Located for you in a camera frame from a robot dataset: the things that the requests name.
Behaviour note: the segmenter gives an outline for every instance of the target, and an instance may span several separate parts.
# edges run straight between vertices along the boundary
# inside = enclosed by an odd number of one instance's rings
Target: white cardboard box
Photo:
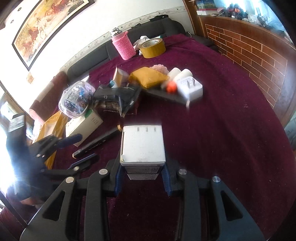
[[[81,134],[82,140],[74,144],[78,147],[102,123],[103,120],[96,111],[87,110],[85,115],[71,119],[66,124],[66,137]]]
[[[120,163],[131,180],[155,180],[165,164],[161,126],[125,126]]]

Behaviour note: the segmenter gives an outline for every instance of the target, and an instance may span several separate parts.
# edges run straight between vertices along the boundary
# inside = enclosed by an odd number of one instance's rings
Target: maroon fabric
[[[131,73],[163,64],[169,70],[191,70],[203,84],[203,98],[187,111],[183,105],[144,96],[137,115],[120,119],[117,113],[101,113],[104,123],[83,144],[119,123],[162,124],[166,153],[199,177],[219,176],[269,238],[296,196],[295,158],[281,123],[243,68],[183,35],[164,41],[164,54],[127,61],[117,57],[93,71],[89,82],[94,87],[109,82],[115,67]],[[100,161],[83,177],[105,167],[119,148],[120,135],[96,148]],[[54,168],[77,161],[72,158],[77,149],[59,150]],[[108,205],[112,240],[173,240],[178,199],[167,197],[161,177],[131,181],[126,176],[122,192]]]
[[[29,222],[37,212],[37,209],[34,206],[21,204],[17,200],[17,198],[14,196],[12,186],[10,186],[7,190],[6,199],[26,222]],[[18,222],[18,220],[13,216],[13,214],[7,209],[7,207],[4,207],[2,212],[0,212],[0,225],[2,224],[17,240],[20,239],[24,228],[20,224],[20,222]]]

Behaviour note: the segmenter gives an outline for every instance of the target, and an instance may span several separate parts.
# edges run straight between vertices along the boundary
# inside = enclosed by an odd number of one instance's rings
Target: orange ball
[[[177,92],[177,89],[178,89],[177,84],[174,81],[171,81],[171,82],[168,83],[166,91],[168,93],[174,94],[174,93]]]

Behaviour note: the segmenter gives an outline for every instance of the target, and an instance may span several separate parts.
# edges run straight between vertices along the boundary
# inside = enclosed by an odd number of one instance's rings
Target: black marker
[[[78,151],[74,152],[72,157],[75,159],[82,157],[88,151],[103,144],[105,141],[109,140],[110,138],[112,138],[113,136],[115,136],[121,132],[122,132],[122,128],[120,125],[118,125],[117,127],[113,128],[112,130],[110,130],[110,131],[106,132],[105,134],[99,136],[98,138],[94,139],[93,141],[91,141],[90,143],[88,143],[87,145],[85,145],[84,147],[79,149]]]

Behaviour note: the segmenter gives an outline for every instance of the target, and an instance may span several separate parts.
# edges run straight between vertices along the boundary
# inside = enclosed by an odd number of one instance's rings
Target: sunlight
[[[13,183],[15,176],[6,149],[6,133],[2,128],[0,128],[0,152],[0,190],[6,194],[7,189]]]

